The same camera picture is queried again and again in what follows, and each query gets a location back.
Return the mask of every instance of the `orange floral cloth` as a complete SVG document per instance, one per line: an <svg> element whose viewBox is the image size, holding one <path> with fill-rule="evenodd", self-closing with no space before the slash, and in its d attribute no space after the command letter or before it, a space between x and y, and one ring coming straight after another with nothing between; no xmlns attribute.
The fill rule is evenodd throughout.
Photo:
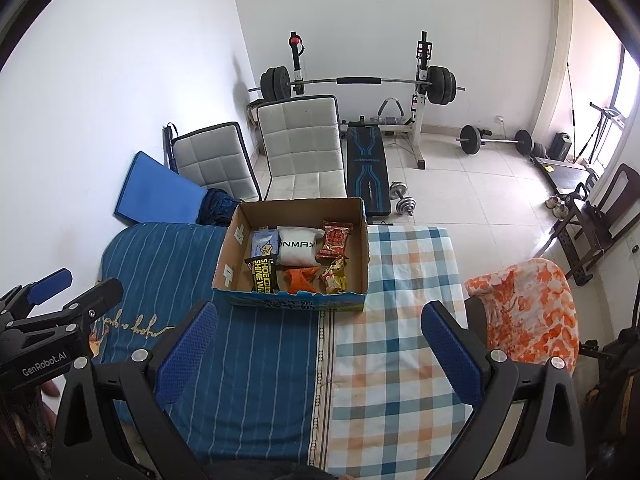
<svg viewBox="0 0 640 480"><path fill-rule="evenodd" d="M466 280L465 286L484 304L487 348L527 363L558 356L574 371L580 346L574 298L555 263L533 258Z"/></svg>

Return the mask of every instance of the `blue striped sheet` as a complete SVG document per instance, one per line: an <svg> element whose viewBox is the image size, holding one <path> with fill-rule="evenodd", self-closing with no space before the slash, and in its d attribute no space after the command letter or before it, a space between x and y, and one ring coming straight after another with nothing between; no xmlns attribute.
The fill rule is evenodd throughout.
<svg viewBox="0 0 640 480"><path fill-rule="evenodd" d="M225 232L216 226L146 223L113 239L102 258L102 278L118 278L125 293L98 322L98 337L104 327L109 333L97 361L117 362L137 348L152 348L154 335L177 325L195 301L210 300L219 315L216 338L180 399L168 408L172 421L201 462L306 463L318 313L216 302L211 280ZM153 316L150 334L146 328ZM130 421L126 411L120 413Z"/></svg>

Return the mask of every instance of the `red snack bag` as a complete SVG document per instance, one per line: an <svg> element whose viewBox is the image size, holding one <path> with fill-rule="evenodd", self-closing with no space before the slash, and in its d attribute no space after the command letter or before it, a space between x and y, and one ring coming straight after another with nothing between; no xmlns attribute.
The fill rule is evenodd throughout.
<svg viewBox="0 0 640 480"><path fill-rule="evenodd" d="M324 246L318 251L318 258L338 258L344 256L344 248L347 245L347 236L351 232L353 224L344 222L322 222L324 229Z"/></svg>

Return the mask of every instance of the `dumbbell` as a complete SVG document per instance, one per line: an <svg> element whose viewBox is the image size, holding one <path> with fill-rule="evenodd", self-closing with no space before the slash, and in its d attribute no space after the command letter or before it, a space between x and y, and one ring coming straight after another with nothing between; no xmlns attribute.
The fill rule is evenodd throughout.
<svg viewBox="0 0 640 480"><path fill-rule="evenodd" d="M415 200L407 194L406 184L404 182L392 182L389 186L389 198L398 200L396 204L396 212L400 215L413 216L415 211Z"/></svg>
<svg viewBox="0 0 640 480"><path fill-rule="evenodd" d="M486 142L508 142L509 144L516 144L516 149L521 155L530 155L533 150L533 139L527 130L519 130L516 133L515 140L511 139L487 139L485 136L490 136L489 130L478 130L475 126L468 124L462 131L460 136L456 139L462 151L467 155L475 155L480 151L480 146Z"/></svg>

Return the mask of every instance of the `shoe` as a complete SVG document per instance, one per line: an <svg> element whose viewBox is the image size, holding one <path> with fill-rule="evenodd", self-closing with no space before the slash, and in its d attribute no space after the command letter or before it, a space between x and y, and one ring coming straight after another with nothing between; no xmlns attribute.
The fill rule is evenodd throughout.
<svg viewBox="0 0 640 480"><path fill-rule="evenodd" d="M564 201L558 195L550 196L545 200L545 205L549 209L553 209L561 204L564 204Z"/></svg>
<svg viewBox="0 0 640 480"><path fill-rule="evenodd" d="M553 213L556 218L564 220L569 214L569 208L564 204L559 204L554 208Z"/></svg>

